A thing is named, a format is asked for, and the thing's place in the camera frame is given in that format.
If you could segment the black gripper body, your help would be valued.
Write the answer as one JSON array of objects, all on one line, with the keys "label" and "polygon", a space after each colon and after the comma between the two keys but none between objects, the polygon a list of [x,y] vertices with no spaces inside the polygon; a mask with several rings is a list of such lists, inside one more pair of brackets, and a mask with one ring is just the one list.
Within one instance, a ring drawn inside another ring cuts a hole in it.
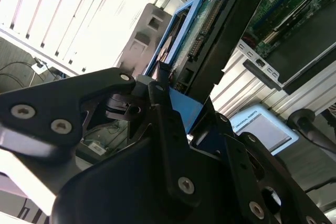
[{"label": "black gripper body", "polygon": [[52,223],[245,223],[228,169],[191,150],[189,179],[200,202],[172,200],[163,168],[146,138],[71,179],[54,203]]}]

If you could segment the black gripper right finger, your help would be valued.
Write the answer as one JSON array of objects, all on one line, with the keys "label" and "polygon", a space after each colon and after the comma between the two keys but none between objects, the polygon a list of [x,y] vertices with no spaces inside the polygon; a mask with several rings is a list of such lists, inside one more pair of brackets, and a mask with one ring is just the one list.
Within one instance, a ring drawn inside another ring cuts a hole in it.
[{"label": "black gripper right finger", "polygon": [[330,223],[289,172],[251,133],[236,135],[229,120],[208,102],[208,152],[218,170],[208,169],[211,195],[220,199],[228,223]]}]

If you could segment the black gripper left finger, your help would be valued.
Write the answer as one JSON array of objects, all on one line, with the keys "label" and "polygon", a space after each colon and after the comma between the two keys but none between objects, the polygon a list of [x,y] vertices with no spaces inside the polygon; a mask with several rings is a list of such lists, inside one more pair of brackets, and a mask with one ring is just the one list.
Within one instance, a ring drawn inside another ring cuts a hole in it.
[{"label": "black gripper left finger", "polygon": [[64,164],[86,131],[125,120],[134,129],[126,148],[151,139],[163,168],[164,191],[170,199],[195,207],[200,199],[193,182],[188,187],[179,183],[190,174],[186,159],[191,149],[168,83],[169,73],[160,64],[156,78],[147,84],[110,68],[4,93],[1,148],[47,164]]}]

